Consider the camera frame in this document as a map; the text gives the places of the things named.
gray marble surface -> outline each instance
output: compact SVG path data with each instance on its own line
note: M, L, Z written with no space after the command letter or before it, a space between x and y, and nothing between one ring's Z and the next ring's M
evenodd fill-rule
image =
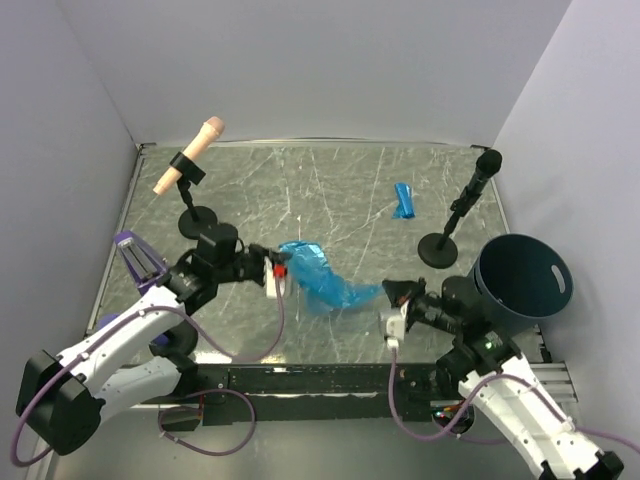
M126 215L125 229L144 238L169 261L195 242L182 238L177 220L184 206L177 189L162 197L152 192L177 148L146 147L143 166ZM214 146L198 160L207 172L193 190L196 205L213 208L222 222L238 227L245 243L276 247L290 240L318 242L333 270L353 282L384 278L416 279L440 291L444 278L466 274L481 247L504 233L496 197L487 188L454 235L456 265L437 271L417 256L420 238L440 231L449 205L468 182L478 150L452 147L405 148L401 145ZM396 182L413 188L416 218L392 219ZM123 262L116 257L108 277L99 316L117 313L138 298ZM285 300L282 340L265 363L388 362L377 331L376 311L384 297L367 308L316 316L294 290ZM276 334L277 306L252 283L223 285L218 297L195 318L229 351L250 355L264 350ZM446 353L452 337L424 325L408 334L401 348L405 362L432 362ZM541 341L534 331L517 339L530 361L540 361ZM133 359L150 358L145 350ZM197 361L228 359L200 339Z

small blue wrapper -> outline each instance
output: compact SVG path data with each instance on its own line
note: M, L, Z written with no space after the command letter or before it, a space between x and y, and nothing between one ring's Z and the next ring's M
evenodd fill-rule
M406 183L396 183L396 195L398 196L398 206L393 212L393 218L413 218L416 213L413 210L413 200L411 199L411 187Z
M333 273L317 243L287 242L280 245L280 251L291 253L287 268L305 294L307 309L315 315L359 308L384 292L382 285L352 284Z

crumpled blue plastic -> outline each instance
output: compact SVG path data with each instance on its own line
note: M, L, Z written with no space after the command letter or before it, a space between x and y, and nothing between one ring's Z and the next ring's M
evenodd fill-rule
M383 293L382 285L352 284L335 274L317 243L286 242L279 248L282 252L291 253L287 268L303 290L307 309L313 314L359 308Z
M406 183L396 183L396 195L398 196L398 207L393 212L392 218L413 218L416 216L413 210L413 200L411 199L411 187Z

microphone stand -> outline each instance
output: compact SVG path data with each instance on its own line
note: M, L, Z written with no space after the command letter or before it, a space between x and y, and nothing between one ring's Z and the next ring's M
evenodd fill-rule
M192 184L198 185L202 181L205 172L182 153L173 157L171 166L182 174L176 184L180 198L187 207L178 219L178 230L183 237L198 240L201 233L218 224L218 216L213 210L193 205L193 197L189 191Z
M458 247L450 238L458 226L458 222L464 217L469 210L476 204L482 189L489 179L500 170L502 162L501 155L495 150L487 150L478 159L476 163L476 174L471 182L464 187L460 197L451 204L453 212L449 217L442 233L430 233L420 239L418 243L418 256L420 259L432 268L444 269L449 268L458 259ZM488 172L484 172L483 167L489 167ZM477 181L478 170L483 174L483 180Z

dark blue bucket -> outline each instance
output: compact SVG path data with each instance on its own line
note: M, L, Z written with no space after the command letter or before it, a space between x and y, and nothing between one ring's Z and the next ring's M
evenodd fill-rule
M553 317L573 294L571 272L560 255L526 235L489 241L469 275L487 300L491 320L510 335Z

